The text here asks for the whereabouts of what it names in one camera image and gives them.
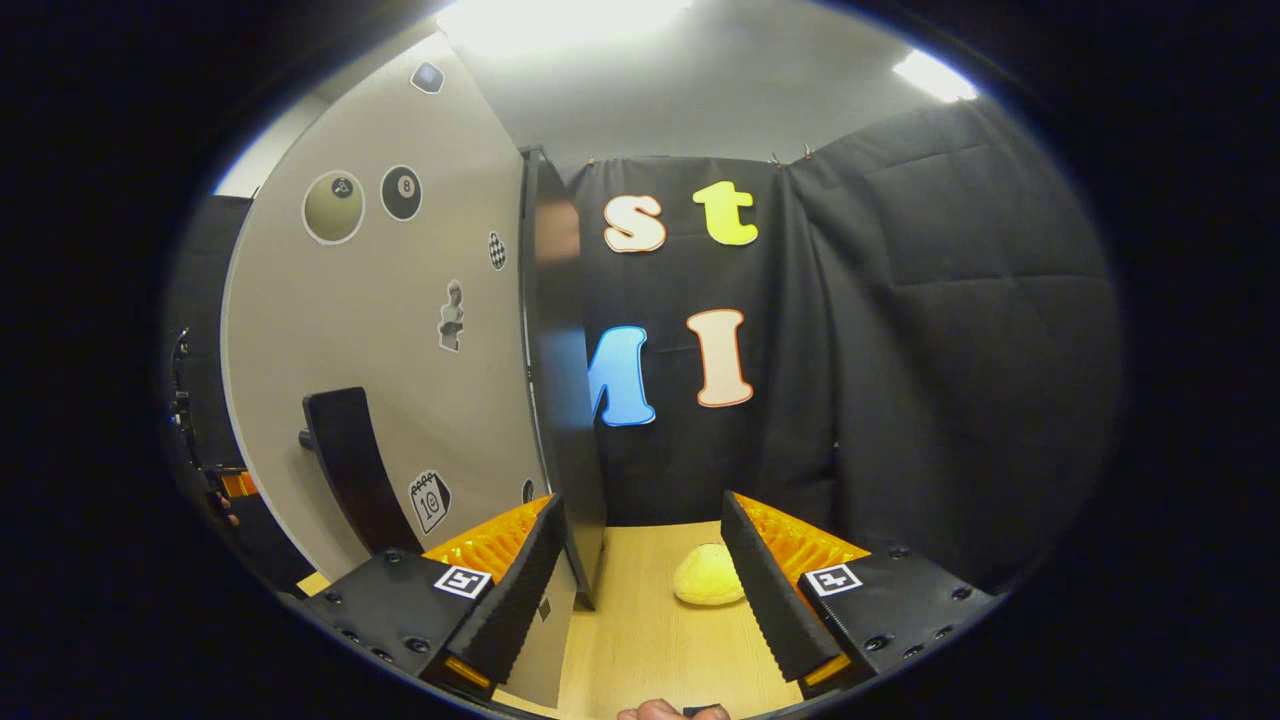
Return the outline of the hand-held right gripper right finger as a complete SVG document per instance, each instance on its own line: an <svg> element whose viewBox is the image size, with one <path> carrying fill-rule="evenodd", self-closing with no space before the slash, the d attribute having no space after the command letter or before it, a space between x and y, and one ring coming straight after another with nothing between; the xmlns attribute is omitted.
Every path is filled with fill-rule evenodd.
<svg viewBox="0 0 1280 720"><path fill-rule="evenodd" d="M998 603L913 550L870 552L736 492L719 532L782 678L804 696L896 673Z"/></svg>

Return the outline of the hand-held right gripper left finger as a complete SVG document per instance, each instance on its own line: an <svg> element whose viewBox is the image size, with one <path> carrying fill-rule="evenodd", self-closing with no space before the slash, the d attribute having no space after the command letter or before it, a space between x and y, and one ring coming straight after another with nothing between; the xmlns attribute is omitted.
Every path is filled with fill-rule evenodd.
<svg viewBox="0 0 1280 720"><path fill-rule="evenodd" d="M300 611L375 664L489 701L512 675L566 530L563 500L544 496L426 553L375 553Z"/></svg>

